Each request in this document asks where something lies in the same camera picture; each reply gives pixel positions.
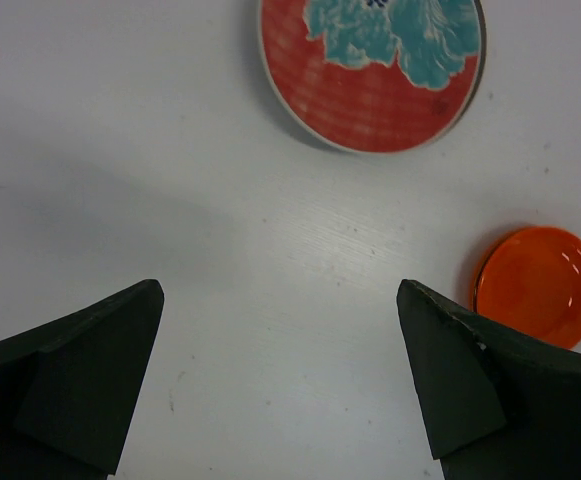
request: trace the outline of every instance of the white surface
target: white surface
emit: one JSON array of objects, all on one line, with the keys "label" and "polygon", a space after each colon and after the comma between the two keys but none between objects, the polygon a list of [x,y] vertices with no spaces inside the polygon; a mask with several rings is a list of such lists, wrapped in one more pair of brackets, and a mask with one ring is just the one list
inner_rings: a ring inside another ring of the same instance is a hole
[{"label": "white surface", "polygon": [[400,280],[456,297],[494,231],[581,236],[581,2],[484,9],[463,120],[364,158],[276,103],[254,0],[0,0],[0,339],[166,292],[120,478],[442,478]]}]

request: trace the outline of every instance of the red checkered pattern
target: red checkered pattern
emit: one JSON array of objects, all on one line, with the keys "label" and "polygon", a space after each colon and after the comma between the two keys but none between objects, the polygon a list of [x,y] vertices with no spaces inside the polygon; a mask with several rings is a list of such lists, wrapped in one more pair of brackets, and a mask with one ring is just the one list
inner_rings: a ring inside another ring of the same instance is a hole
[{"label": "red checkered pattern", "polygon": [[267,67],[290,109],[337,145],[396,152],[421,145],[452,125],[473,88],[477,56],[440,91],[415,87],[395,61],[351,70],[324,60],[322,38],[308,40],[306,0],[263,0]]}]

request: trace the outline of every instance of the plate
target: plate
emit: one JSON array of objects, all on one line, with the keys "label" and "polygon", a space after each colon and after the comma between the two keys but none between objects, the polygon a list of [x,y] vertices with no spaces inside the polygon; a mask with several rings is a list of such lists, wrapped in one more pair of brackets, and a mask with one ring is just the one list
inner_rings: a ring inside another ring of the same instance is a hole
[{"label": "plate", "polygon": [[485,64],[475,0],[261,0],[268,78],[324,142],[387,153],[432,142],[468,108]]},{"label": "plate", "polygon": [[546,343],[581,340],[581,239],[555,227],[505,237],[475,287],[477,313]]}]

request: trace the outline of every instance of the table surface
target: table surface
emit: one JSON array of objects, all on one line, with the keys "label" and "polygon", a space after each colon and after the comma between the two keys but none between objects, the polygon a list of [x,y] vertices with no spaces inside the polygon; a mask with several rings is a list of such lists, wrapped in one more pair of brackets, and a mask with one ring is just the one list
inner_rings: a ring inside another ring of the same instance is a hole
[{"label": "table surface", "polygon": [[401,279],[458,298],[506,229],[581,236],[581,1],[483,6],[461,122],[356,156],[278,104],[254,0],[0,0],[0,339],[166,293],[119,478],[442,478]]}]

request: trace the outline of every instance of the orange dish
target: orange dish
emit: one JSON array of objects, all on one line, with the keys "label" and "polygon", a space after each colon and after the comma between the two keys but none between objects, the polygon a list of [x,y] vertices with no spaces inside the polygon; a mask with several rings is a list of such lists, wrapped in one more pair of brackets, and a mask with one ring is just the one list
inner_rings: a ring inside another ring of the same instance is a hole
[{"label": "orange dish", "polygon": [[581,340],[581,239],[554,227],[504,237],[477,273],[473,308],[563,348]]}]

